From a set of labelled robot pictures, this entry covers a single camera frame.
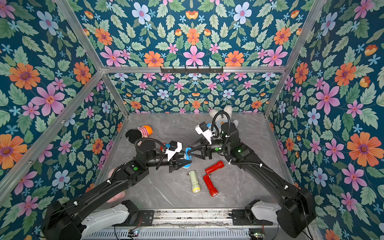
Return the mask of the blue flashlight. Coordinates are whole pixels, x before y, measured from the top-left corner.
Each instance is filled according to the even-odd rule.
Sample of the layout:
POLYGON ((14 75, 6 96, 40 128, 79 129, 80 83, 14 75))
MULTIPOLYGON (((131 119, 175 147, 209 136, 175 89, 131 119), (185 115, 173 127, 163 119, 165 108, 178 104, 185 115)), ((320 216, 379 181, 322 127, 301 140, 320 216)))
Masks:
MULTIPOLYGON (((190 161, 190 162, 192 161, 192 156, 190 156, 190 154, 189 154, 189 151, 191 149, 192 149, 191 147, 186 148, 185 149, 185 154, 184 154, 184 159, 187 160, 187 161, 190 161)), ((183 166, 183 168, 188 169, 190 166, 191 166, 191 163, 189 163, 188 165, 183 166)))

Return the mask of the pale green flashlight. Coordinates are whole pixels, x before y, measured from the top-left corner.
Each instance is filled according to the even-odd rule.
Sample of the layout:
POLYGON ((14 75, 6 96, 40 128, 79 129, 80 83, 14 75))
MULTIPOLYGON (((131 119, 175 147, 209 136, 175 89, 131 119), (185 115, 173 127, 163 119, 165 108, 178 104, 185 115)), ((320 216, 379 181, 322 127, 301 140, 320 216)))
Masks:
POLYGON ((191 185, 192 185, 192 192, 194 194, 200 192, 201 187, 200 187, 199 182, 198 182, 196 171, 190 171, 189 177, 190 177, 190 181, 191 181, 191 185))

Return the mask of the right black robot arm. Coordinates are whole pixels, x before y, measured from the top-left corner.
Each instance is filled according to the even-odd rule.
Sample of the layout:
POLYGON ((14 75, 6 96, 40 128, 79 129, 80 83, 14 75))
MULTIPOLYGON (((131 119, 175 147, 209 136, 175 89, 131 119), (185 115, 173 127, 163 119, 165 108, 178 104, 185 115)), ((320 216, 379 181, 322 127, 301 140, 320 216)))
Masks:
POLYGON ((195 130, 201 138, 192 144, 187 156, 204 160, 212 158, 213 153, 221 153, 230 165, 254 177, 276 200, 271 204, 255 199, 245 207, 242 217, 234 216, 234 219, 254 226, 275 223, 291 238, 297 238, 308 229, 316 218, 313 194, 287 182, 267 166, 253 149, 241 141, 234 123, 224 123, 218 129, 202 122, 195 130))

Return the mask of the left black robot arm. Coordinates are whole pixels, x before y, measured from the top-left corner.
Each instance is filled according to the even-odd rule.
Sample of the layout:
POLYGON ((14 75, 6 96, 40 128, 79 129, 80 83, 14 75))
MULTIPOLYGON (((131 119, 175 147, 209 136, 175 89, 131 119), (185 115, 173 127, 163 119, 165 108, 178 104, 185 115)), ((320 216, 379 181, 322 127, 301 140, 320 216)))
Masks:
POLYGON ((130 201, 103 211, 98 208, 139 183, 150 173, 151 167, 167 166, 172 173, 191 164, 185 159, 182 148, 180 142, 163 144, 156 139, 138 139, 135 142, 136 156, 116 167, 107 180, 75 199, 63 204, 56 201, 48 206, 42 223, 45 239, 82 240, 109 226, 135 222, 138 210, 130 201))

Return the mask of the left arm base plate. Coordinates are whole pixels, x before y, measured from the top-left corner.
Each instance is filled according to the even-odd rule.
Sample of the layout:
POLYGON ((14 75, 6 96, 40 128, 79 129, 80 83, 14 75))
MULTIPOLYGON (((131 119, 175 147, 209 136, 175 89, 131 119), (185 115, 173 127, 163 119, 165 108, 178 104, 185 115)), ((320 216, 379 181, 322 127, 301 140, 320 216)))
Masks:
POLYGON ((119 227, 150 227, 154 220, 153 210, 139 210, 129 213, 128 218, 119 227))

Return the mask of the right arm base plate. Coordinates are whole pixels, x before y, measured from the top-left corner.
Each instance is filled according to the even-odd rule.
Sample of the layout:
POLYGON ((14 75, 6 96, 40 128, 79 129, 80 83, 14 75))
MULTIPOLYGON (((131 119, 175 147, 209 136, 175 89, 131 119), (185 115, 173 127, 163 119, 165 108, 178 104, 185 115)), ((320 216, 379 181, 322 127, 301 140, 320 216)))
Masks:
POLYGON ((272 226, 274 223, 257 219, 251 211, 241 209, 232 210, 228 218, 231 218, 234 226, 272 226))

